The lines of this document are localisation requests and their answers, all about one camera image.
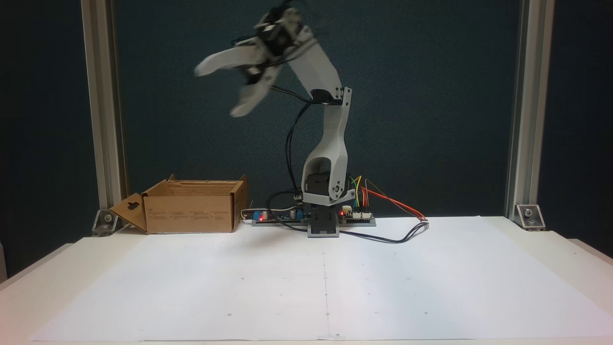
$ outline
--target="red wire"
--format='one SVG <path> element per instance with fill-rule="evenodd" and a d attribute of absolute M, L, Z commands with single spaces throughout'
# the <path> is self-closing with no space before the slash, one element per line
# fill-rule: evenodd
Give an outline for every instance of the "red wire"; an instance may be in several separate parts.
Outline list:
<path fill-rule="evenodd" d="M 394 200 L 392 198 L 389 198 L 389 197 L 387 197 L 385 195 L 381 195 L 379 193 L 373 192 L 372 190 L 370 190 L 368 188 L 362 187 L 362 194 L 365 194 L 365 193 L 371 193 L 371 194 L 373 194 L 375 196 L 380 197 L 381 199 L 389 200 L 389 201 L 393 202 L 394 204 L 396 204 L 398 206 L 401 206 L 401 207 L 404 207 L 407 210 L 413 212 L 417 216 L 417 218 L 425 219 L 425 216 L 421 212 L 419 212 L 418 210 L 414 209 L 413 207 L 411 207 L 409 205 L 405 205 L 405 204 L 403 204 L 403 203 L 401 203 L 401 202 L 399 202 L 397 200 Z"/>

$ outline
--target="cardboard box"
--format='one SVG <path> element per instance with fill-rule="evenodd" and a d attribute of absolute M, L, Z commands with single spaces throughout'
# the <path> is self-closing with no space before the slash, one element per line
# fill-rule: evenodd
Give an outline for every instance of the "cardboard box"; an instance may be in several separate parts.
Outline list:
<path fill-rule="evenodd" d="M 247 208 L 247 178 L 168 180 L 135 193 L 111 211 L 148 234 L 231 233 Z"/>

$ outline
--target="white table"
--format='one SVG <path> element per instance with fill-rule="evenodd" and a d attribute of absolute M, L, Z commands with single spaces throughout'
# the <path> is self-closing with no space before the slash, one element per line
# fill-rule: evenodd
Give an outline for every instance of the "white table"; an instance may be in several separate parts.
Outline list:
<path fill-rule="evenodd" d="M 529 233 L 504 217 L 486 217 L 488 222 L 524 248 L 537 261 L 591 299 L 613 316 L 613 266 L 553 231 Z M 145 235 L 123 230 L 107 238 L 83 238 L 72 246 L 52 253 L 50 260 L 38 263 L 18 279 L 0 285 L 0 344 L 40 344 L 28 342 L 29 335 L 53 318 L 67 303 L 102 273 L 121 261 Z M 155 342 L 156 345 L 186 342 Z M 193 342 L 205 344 L 211 342 Z M 224 341 L 224 345 L 234 342 Z M 280 345 L 298 342 L 260 342 Z M 346 343 L 366 343 L 347 341 Z M 395 344 L 613 344 L 613 338 L 557 338 L 507 340 L 388 341 Z M 66 343 L 100 345 L 100 343 Z"/>

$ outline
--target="metal corner bracket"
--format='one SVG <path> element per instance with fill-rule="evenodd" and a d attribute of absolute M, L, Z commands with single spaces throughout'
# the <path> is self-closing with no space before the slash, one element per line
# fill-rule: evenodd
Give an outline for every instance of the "metal corner bracket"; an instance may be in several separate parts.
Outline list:
<path fill-rule="evenodd" d="M 110 210 L 101 209 L 96 213 L 94 226 L 91 228 L 91 235 L 92 237 L 110 236 L 120 228 L 121 219 Z"/>
<path fill-rule="evenodd" d="M 513 222 L 527 231 L 546 231 L 545 221 L 538 205 L 516 205 Z"/>

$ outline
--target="yellow wire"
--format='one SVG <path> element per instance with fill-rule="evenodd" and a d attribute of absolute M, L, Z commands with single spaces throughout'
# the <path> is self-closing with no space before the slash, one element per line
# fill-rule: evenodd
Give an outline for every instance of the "yellow wire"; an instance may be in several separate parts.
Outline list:
<path fill-rule="evenodd" d="M 360 207 L 360 196 L 357 194 L 357 191 L 360 188 L 360 181 L 362 181 L 362 176 L 358 176 L 357 177 L 357 183 L 356 183 L 356 201 L 357 201 L 357 207 Z"/>

